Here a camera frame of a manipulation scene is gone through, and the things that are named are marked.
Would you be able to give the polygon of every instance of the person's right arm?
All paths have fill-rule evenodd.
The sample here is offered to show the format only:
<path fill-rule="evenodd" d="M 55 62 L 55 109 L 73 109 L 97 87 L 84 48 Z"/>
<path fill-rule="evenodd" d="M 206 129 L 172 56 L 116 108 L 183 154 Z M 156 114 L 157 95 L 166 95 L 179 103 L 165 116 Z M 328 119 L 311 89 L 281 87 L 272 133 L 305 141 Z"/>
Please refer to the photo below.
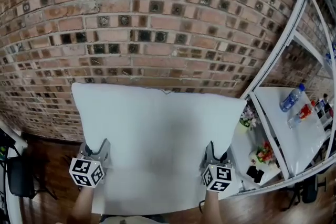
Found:
<path fill-rule="evenodd" d="M 219 212 L 218 193 L 207 191 L 205 195 L 203 214 L 199 224 L 222 224 Z"/>

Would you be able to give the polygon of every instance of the flower bouquet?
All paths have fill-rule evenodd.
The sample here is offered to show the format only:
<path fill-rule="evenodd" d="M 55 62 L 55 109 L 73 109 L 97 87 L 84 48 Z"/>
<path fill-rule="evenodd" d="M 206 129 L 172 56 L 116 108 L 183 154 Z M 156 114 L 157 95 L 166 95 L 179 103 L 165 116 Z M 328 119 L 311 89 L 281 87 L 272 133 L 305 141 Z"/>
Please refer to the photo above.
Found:
<path fill-rule="evenodd" d="M 263 146 L 258 147 L 256 155 L 258 161 L 260 161 L 261 163 L 274 160 L 274 152 L 268 142 L 265 142 Z"/>
<path fill-rule="evenodd" d="M 247 128 L 254 128 L 257 126 L 257 123 L 259 122 L 259 118 L 257 116 L 257 112 L 255 111 L 255 108 L 252 107 L 251 105 L 247 105 L 239 119 L 239 122 L 247 127 Z"/>

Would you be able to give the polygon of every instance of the white cube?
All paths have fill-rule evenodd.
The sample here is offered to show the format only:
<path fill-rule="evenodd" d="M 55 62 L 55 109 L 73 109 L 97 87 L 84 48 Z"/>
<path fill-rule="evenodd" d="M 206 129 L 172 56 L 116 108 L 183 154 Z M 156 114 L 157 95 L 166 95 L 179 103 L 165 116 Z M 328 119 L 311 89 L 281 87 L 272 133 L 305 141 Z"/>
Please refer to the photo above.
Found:
<path fill-rule="evenodd" d="M 202 174 L 203 182 L 207 190 L 223 192 L 232 182 L 231 168 L 209 164 Z"/>
<path fill-rule="evenodd" d="M 76 185 L 95 188 L 104 176 L 100 162 L 72 158 L 70 175 Z"/>

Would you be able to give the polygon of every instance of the chair seat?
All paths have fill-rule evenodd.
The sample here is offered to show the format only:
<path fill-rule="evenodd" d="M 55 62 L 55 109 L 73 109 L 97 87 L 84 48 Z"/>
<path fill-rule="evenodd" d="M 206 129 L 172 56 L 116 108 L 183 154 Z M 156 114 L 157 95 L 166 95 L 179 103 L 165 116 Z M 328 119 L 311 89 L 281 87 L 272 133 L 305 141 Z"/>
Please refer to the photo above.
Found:
<path fill-rule="evenodd" d="M 10 192 L 16 196 L 33 198 L 35 195 L 33 167 L 29 160 L 13 157 L 7 159 L 6 163 Z"/>

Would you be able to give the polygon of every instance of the person's left arm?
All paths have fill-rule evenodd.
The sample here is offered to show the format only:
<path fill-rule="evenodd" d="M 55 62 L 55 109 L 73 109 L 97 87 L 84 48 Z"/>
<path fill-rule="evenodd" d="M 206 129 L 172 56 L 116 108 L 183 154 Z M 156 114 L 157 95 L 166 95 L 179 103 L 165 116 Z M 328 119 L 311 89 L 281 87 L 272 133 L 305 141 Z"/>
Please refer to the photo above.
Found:
<path fill-rule="evenodd" d="M 67 224 L 90 224 L 94 188 L 83 187 L 77 197 Z"/>

